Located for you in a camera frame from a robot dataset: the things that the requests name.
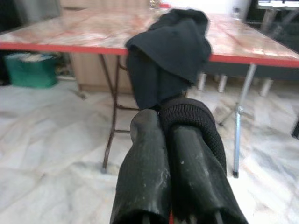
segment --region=wooden cabinet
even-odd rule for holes
[[[148,8],[149,0],[60,0],[62,14],[70,14],[83,8]],[[106,55],[108,70],[114,83],[116,56]],[[109,91],[99,56],[96,54],[71,53],[74,75],[81,90]],[[126,71],[121,70],[119,92],[131,93]]]

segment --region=green bucket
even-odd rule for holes
[[[57,83],[56,59],[49,55],[15,53],[5,56],[12,85],[49,88]]]

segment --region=marble table top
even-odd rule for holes
[[[127,40],[147,30],[152,10],[84,9],[0,35],[0,49],[125,55]],[[242,22],[207,14],[215,62],[299,67],[299,55]]]

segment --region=white marble floor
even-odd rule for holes
[[[225,94],[208,79],[203,101],[216,120],[234,105],[241,82]],[[290,136],[299,114],[299,84],[276,82],[268,97],[255,88],[242,120],[240,177],[231,177],[234,119],[219,127],[228,160],[229,182],[251,224],[299,223],[299,141]],[[108,93],[82,100],[73,82],[48,90],[0,87],[0,224],[107,224],[117,173],[131,146],[116,134],[109,174],[100,172],[112,115]],[[134,104],[131,96],[121,97]],[[120,112],[129,126],[134,112]]]

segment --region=red table edge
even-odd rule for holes
[[[29,50],[29,51],[48,51],[48,52],[67,52],[67,53],[90,53],[107,55],[127,55],[126,48],[105,48],[88,47],[73,45],[53,45],[53,44],[35,44],[35,43],[13,43],[0,42],[0,49],[6,50]],[[256,64],[271,67],[299,68],[299,60],[256,58],[243,56],[227,56],[212,54],[211,62],[237,63],[237,64]]]

